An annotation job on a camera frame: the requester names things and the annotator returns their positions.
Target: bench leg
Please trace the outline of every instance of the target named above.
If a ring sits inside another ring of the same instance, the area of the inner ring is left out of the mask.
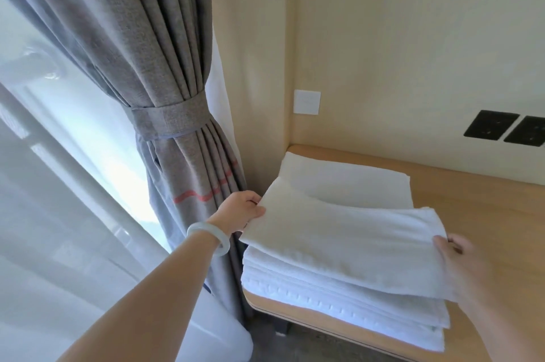
[[[286,336],[288,334],[290,326],[292,325],[291,322],[274,316],[271,316],[271,319],[276,334],[278,336]]]

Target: wall switch plate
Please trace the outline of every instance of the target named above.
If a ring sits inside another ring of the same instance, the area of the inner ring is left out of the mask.
[[[293,113],[318,115],[321,92],[296,89],[293,93]]]
[[[497,141],[519,116],[519,114],[510,112],[482,110],[464,133],[464,136]]]
[[[534,147],[542,146],[545,143],[545,118],[524,117],[504,141]]]

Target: gray curtain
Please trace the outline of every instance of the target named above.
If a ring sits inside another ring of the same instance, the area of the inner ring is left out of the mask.
[[[187,227],[245,189],[204,93],[211,63],[211,0],[12,0],[135,126],[150,200],[173,247]],[[215,258],[207,284],[237,318],[241,247]]]

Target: wooden surface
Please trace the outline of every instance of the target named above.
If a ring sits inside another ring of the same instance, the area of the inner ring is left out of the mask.
[[[545,187],[484,175],[331,149],[292,145],[288,151],[318,160],[369,165],[411,177],[415,207],[433,207],[447,232],[466,235],[494,265],[498,289],[529,333],[545,332]],[[257,310],[330,333],[399,357],[421,362],[483,362],[489,358],[471,322],[448,303],[452,328],[445,330],[445,353],[421,350],[319,312],[244,292]]]

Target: floor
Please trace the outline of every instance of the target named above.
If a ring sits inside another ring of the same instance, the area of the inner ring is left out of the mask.
[[[268,316],[248,326],[253,338],[251,362],[401,362],[398,358],[293,324],[277,336]]]

